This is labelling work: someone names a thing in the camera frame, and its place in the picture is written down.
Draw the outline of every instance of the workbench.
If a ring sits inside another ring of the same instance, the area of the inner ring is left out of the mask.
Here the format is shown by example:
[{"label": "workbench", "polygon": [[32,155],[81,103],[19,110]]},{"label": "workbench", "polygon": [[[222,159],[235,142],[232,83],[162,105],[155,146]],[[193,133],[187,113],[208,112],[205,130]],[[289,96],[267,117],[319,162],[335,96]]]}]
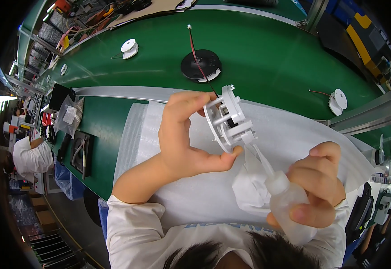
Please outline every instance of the workbench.
[{"label": "workbench", "polygon": [[[327,96],[308,89],[325,93],[336,88],[343,90],[348,99],[347,110],[381,95],[372,82],[366,82],[324,51],[317,37],[277,20],[224,10],[187,10],[103,32],[64,55],[39,82],[46,88],[59,83],[73,88],[129,85],[211,91],[207,84],[191,82],[180,71],[183,57],[191,51],[186,28],[189,23],[195,48],[214,51],[222,62],[221,74],[212,81],[217,90],[234,84],[235,94],[242,99],[315,119],[331,119],[334,114],[328,108]],[[128,60],[110,59],[130,38],[139,44],[138,54]],[[63,64],[68,69],[60,76]],[[96,138],[92,175],[83,183],[106,200],[112,192],[123,127],[134,102],[143,101],[85,98],[79,130]],[[355,137],[375,147],[382,132],[391,137],[391,126]],[[63,132],[57,133],[52,147],[55,154],[63,137]],[[69,156],[70,147],[63,163],[81,180],[81,174],[69,165]]]}]

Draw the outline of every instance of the fluorescent light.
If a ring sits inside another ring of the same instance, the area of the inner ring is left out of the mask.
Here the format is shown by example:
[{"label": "fluorescent light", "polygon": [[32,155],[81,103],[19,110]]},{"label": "fluorescent light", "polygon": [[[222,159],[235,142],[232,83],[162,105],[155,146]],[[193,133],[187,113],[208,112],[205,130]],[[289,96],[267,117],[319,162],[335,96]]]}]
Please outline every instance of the fluorescent light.
[{"label": "fluorescent light", "polygon": [[17,98],[16,96],[3,96],[3,95],[0,95],[0,102],[15,100],[16,98]]},{"label": "fluorescent light", "polygon": [[50,6],[50,8],[46,11],[47,13],[49,13],[49,11],[51,11],[52,10],[52,8],[55,6],[55,4],[52,4],[51,6]]},{"label": "fluorescent light", "polygon": [[10,68],[9,76],[12,75],[12,72],[13,72],[14,69],[15,69],[15,63],[13,63],[13,64],[12,64],[12,67]]}]

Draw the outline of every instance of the white foam sheet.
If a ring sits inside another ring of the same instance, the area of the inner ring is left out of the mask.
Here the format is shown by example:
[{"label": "white foam sheet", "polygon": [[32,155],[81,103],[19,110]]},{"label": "white foam sheet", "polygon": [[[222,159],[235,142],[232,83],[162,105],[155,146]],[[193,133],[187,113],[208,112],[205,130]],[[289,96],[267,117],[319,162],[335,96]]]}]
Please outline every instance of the white foam sheet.
[{"label": "white foam sheet", "polygon": [[[257,132],[258,139],[255,143],[274,170],[287,171],[291,164],[305,158],[312,147],[321,142],[334,141],[342,149],[338,178],[344,183],[347,193],[364,184],[373,172],[373,167],[349,139],[321,123],[264,106],[241,103],[241,108],[246,118],[252,120]],[[156,102],[150,102],[147,107],[136,164],[160,152],[158,130],[163,109],[164,104]],[[198,114],[192,115],[190,119],[191,146],[211,154],[221,154],[223,151],[220,146],[212,141],[213,134],[206,119]],[[231,186],[243,163],[244,154],[237,158],[227,172],[183,178],[159,189],[150,202],[165,206],[162,226],[166,229],[188,223],[246,223],[266,226],[265,217],[247,213],[236,203]],[[129,167],[128,164],[117,162],[118,165]]]},{"label": "white foam sheet", "polygon": [[147,108],[148,104],[134,103],[128,111],[128,116],[123,127],[121,143],[119,144],[113,175],[113,185],[120,175],[136,165],[142,125]]}]

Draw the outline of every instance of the plastic dispensing bottle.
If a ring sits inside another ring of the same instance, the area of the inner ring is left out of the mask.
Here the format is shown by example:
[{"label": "plastic dispensing bottle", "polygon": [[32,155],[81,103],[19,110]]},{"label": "plastic dispensing bottle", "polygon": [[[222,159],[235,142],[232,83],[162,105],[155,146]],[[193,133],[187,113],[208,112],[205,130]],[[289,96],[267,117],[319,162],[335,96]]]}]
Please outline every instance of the plastic dispensing bottle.
[{"label": "plastic dispensing bottle", "polygon": [[308,243],[315,237],[318,229],[296,223],[289,218],[289,212],[295,205],[309,204],[305,190],[300,185],[289,182],[284,172],[275,172],[258,147],[253,146],[267,173],[265,184],[268,192],[272,195],[270,210],[291,244],[304,245]]}]

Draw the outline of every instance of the person's left hand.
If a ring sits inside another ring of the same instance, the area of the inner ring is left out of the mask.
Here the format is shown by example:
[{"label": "person's left hand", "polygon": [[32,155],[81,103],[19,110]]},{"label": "person's left hand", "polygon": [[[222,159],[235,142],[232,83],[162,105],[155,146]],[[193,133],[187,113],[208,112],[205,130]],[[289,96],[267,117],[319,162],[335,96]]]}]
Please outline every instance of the person's left hand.
[{"label": "person's left hand", "polygon": [[164,168],[174,180],[202,173],[227,171],[243,151],[241,146],[236,146],[232,154],[215,155],[191,147],[189,117],[195,112],[205,116],[203,106],[215,99],[213,92],[185,91],[171,95],[164,107],[158,138]]}]

